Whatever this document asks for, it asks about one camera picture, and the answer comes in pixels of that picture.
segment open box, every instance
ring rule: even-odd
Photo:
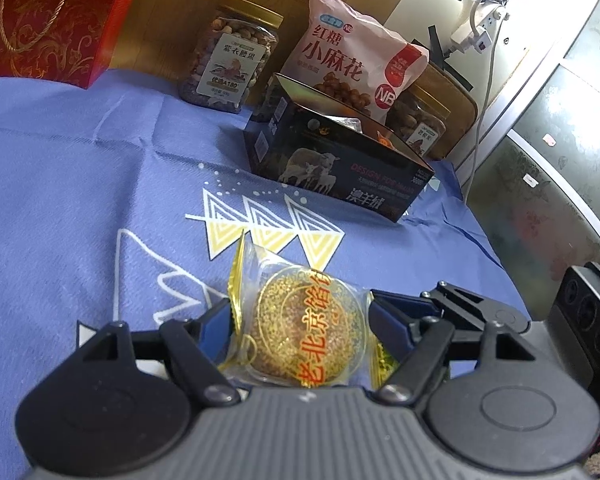
[[[282,74],[273,75],[244,141],[254,174],[394,222],[434,173],[387,127]]]

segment red label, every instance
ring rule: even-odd
[[[389,84],[398,88],[404,82],[404,74],[408,67],[417,61],[420,56],[422,56],[422,53],[412,44],[408,44],[398,52],[384,69],[384,77]]]
[[[395,101],[395,91],[389,86],[387,83],[382,83],[378,88],[376,88],[376,105],[378,108],[382,108],[382,110],[387,110],[394,104]]]

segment jar label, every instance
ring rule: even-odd
[[[206,64],[196,92],[239,103],[266,47],[253,41],[223,34]]]
[[[440,134],[436,130],[425,123],[420,123],[406,142],[414,152],[423,156],[433,146],[433,143],[438,140],[439,136]]]

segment screw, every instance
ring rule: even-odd
[[[411,399],[411,391],[398,384],[386,384],[378,391],[378,397],[387,404],[404,404]]]
[[[214,404],[228,404],[235,400],[236,394],[234,389],[229,386],[212,384],[205,388],[205,397]]]

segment white sticker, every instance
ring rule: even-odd
[[[546,143],[547,143],[549,146],[551,146],[551,147],[554,147],[554,146],[555,146],[555,139],[554,139],[554,138],[553,138],[551,135],[549,135],[549,134],[546,134],[546,135],[545,135],[545,136],[542,138],[542,140],[544,140],[544,142],[546,142]]]
[[[420,123],[407,139],[407,144],[414,152],[423,156],[430,150],[433,143],[438,140],[439,136],[440,134],[436,130],[427,126],[425,123]]]
[[[233,34],[223,34],[206,64],[196,92],[239,103],[265,51],[263,45]]]
[[[277,121],[280,120],[280,117],[282,117],[282,114],[285,113],[286,110],[286,99],[285,98],[280,98],[280,102],[278,103],[278,106],[276,107],[276,111],[273,112],[273,116],[276,118]]]
[[[256,150],[256,156],[258,157],[258,162],[262,162],[262,159],[267,152],[269,151],[269,143],[267,142],[267,137],[264,136],[264,132],[260,132],[258,139],[254,145]]]
[[[269,131],[271,132],[271,135],[275,135],[277,129],[278,129],[278,124],[276,123],[275,119],[272,117],[271,120],[269,121]]]
[[[522,180],[524,180],[531,187],[536,187],[538,185],[538,181],[528,173],[524,177],[522,177]]]

